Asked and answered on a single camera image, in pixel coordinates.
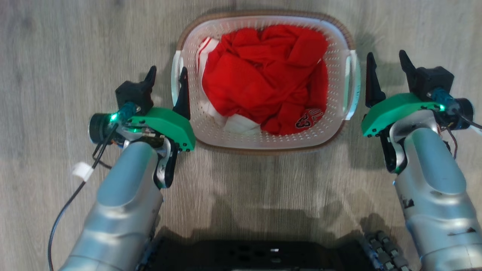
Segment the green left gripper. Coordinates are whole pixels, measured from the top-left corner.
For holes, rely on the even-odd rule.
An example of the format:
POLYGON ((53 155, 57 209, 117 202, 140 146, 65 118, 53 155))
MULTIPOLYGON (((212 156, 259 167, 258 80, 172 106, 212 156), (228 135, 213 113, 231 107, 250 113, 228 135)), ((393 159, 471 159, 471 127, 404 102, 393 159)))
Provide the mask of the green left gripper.
MULTIPOLYGON (((144 78, 143 94, 151 95, 155 85, 157 67, 151 66, 144 78)), ((173 111, 167 108, 152 107, 147 113, 136 113, 127 122, 127 140, 141 141, 154 149, 160 149, 171 140, 171 146, 180 151, 195 149, 196 139, 191 127, 191 105, 188 89, 188 70, 183 67, 179 77, 180 89, 173 111)))

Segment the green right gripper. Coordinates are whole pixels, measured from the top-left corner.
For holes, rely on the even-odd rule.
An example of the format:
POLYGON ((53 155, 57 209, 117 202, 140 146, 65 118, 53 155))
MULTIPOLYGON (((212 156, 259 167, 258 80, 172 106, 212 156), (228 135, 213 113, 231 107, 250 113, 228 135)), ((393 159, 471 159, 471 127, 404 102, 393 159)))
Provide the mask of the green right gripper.
POLYGON ((372 52, 367 54, 365 106, 370 109, 361 122, 364 137, 374 137, 389 125, 418 110, 444 111, 444 106, 440 103, 433 100, 422 101, 412 94, 415 92, 417 70, 404 50, 399 50, 399 60, 406 75, 410 93, 396 94, 386 99, 376 74, 377 64, 374 54, 372 52))

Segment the white plastic laundry basket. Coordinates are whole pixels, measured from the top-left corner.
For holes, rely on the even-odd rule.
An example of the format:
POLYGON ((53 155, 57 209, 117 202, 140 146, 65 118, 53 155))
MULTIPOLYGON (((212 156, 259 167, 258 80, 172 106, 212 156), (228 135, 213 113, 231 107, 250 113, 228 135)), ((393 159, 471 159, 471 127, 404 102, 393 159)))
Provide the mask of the white plastic laundry basket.
POLYGON ((314 152, 333 141, 354 115, 360 99, 360 62, 348 28, 329 14, 286 10, 246 10, 206 14, 182 32, 171 69, 171 98, 175 104, 180 91, 180 73, 188 71, 191 125, 204 149, 249 155, 277 155, 314 152), (200 89, 195 53, 207 38, 220 38, 238 29, 263 29, 272 25, 314 29, 328 41, 324 61, 328 70, 327 110, 316 125, 306 131, 274 136, 265 132, 238 134, 224 131, 203 108, 206 96, 200 89))

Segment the red jersey garment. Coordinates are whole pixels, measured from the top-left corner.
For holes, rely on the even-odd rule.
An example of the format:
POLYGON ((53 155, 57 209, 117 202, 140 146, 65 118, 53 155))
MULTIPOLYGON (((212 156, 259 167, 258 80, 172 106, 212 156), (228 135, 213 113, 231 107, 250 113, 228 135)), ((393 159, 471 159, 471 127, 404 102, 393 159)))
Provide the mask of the red jersey garment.
POLYGON ((202 79, 224 117, 239 114, 275 136, 312 128, 327 110, 324 34, 274 25, 224 34, 208 55, 202 79))

